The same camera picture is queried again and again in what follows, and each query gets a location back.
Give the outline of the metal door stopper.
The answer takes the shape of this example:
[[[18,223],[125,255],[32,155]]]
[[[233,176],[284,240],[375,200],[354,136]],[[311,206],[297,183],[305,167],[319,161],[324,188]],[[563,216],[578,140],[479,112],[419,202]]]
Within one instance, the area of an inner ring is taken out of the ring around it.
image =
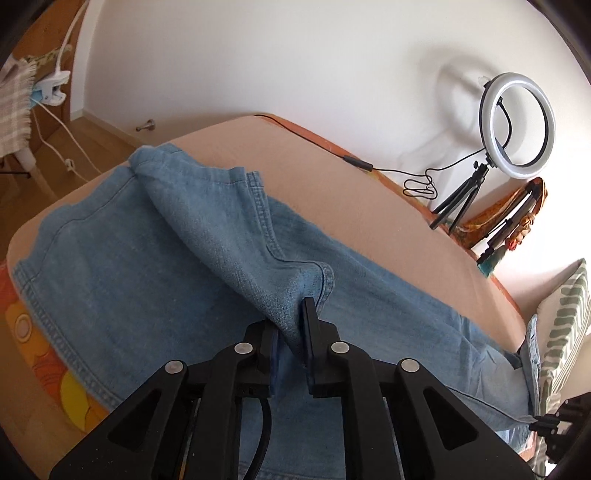
[[[139,125],[135,128],[136,132],[142,131],[153,131],[155,129],[155,121],[153,119],[149,119],[144,122],[142,125]]]

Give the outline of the small black tripod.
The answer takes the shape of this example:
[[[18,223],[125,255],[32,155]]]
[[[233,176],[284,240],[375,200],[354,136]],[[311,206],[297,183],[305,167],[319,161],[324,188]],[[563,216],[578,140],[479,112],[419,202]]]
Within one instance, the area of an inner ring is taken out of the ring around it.
[[[433,210],[436,218],[430,224],[431,230],[439,228],[456,212],[456,216],[448,226],[448,234],[453,233],[478,196],[489,170],[489,166],[485,163],[475,164],[472,176]]]

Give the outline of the plaid checked cloth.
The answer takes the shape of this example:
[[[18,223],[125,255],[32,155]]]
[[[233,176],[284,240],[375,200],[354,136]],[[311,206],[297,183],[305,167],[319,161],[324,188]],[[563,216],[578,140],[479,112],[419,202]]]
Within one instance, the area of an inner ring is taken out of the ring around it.
[[[1,69],[0,154],[5,157],[29,144],[31,94],[37,67],[10,56]]]

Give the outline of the light blue denim pants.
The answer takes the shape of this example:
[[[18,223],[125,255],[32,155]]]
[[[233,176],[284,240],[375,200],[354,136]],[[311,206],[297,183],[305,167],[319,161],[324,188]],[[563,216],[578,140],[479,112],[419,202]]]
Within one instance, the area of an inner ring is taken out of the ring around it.
[[[389,363],[413,358],[513,449],[537,412],[534,332],[509,352],[475,323],[266,195],[242,167],[143,147],[85,199],[41,223],[12,270],[58,356],[114,408],[166,362],[211,359],[249,324],[283,333],[264,479],[345,475],[339,401],[308,394],[298,307]]]

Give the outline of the wooden door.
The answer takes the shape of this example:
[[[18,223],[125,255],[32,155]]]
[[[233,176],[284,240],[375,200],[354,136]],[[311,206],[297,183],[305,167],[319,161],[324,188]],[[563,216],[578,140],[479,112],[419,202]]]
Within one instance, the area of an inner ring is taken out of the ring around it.
[[[61,69],[71,72],[69,82],[61,88],[67,95],[65,101],[58,107],[50,107],[62,121],[68,123],[71,117],[71,90],[74,80],[74,60],[82,22],[85,16],[87,4],[85,1],[58,0],[39,16],[28,28],[24,36],[13,50],[16,59],[35,60],[38,63],[36,79],[39,80],[55,69],[59,49],[66,38],[66,34],[79,10],[78,16],[66,42],[60,60]]]

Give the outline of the folded silver black tripod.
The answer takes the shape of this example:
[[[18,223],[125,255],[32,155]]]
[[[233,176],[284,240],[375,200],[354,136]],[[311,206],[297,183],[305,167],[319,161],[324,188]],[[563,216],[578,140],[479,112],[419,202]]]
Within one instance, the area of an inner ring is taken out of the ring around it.
[[[547,189],[544,181],[534,178],[519,188],[503,204],[487,236],[487,248],[477,260],[486,276],[490,275],[508,251],[515,251],[530,233],[535,218],[544,205]]]

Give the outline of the white clip desk lamp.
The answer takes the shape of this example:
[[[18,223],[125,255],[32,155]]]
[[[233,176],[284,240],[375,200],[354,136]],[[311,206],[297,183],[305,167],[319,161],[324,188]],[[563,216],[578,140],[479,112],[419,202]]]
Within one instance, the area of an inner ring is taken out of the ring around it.
[[[89,3],[90,1],[86,0],[80,6],[80,8],[77,10],[76,14],[73,17],[73,20],[68,26],[65,37],[60,45],[60,48],[56,56],[53,72],[44,76],[33,86],[33,90],[42,91],[42,104],[44,105],[57,107],[62,105],[66,100],[67,95],[61,90],[61,88],[69,82],[71,72],[69,70],[62,69],[62,59],[68,42],[71,39],[74,28],[77,26],[79,20],[82,18]]]

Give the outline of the green white patterned pillow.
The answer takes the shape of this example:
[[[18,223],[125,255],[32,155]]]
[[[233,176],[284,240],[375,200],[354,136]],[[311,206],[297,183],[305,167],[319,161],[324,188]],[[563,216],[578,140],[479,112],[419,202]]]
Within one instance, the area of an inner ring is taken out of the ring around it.
[[[587,264],[580,260],[564,282],[537,307],[541,358],[539,414],[557,411],[562,389],[590,334],[590,287]]]

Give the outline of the orange patterned scarf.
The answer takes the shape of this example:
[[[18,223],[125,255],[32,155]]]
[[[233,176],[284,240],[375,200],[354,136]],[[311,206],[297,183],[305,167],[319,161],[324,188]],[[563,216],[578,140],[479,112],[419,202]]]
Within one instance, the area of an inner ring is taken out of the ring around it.
[[[544,180],[536,177],[455,228],[453,236],[468,250],[486,242],[485,250],[477,258],[477,266],[485,277],[490,277],[505,255],[523,243],[547,195]]]

